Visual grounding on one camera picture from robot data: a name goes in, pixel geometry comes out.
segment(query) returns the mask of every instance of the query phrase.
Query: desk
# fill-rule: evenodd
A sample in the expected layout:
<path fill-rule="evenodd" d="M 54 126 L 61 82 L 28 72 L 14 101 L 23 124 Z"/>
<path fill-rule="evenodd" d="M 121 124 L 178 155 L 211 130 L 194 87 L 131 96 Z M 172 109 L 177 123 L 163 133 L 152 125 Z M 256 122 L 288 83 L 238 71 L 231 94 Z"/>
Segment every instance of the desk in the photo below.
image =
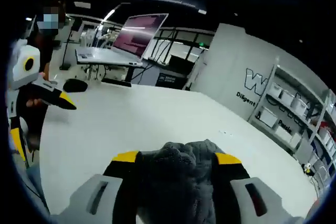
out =
<path fill-rule="evenodd" d="M 62 212 L 71 194 L 94 174 L 102 174 L 118 153 L 206 138 L 238 157 L 251 177 L 259 177 L 282 198 L 293 216 L 305 216 L 316 199 L 295 159 L 201 93 L 101 83 L 69 96 L 77 110 L 50 106 L 41 136 L 41 183 L 52 214 Z"/>
<path fill-rule="evenodd" d="M 81 55 L 90 54 L 89 57 L 83 57 Z M 91 79 L 92 66 L 104 65 L 104 66 L 121 66 L 128 67 L 128 72 L 125 78 L 126 82 L 131 82 L 133 72 L 135 68 L 143 68 L 142 62 L 136 62 L 131 58 L 127 58 L 121 54 L 118 54 L 111 49 L 97 48 L 97 47 L 81 47 L 76 49 L 77 64 L 90 65 L 89 77 Z"/>

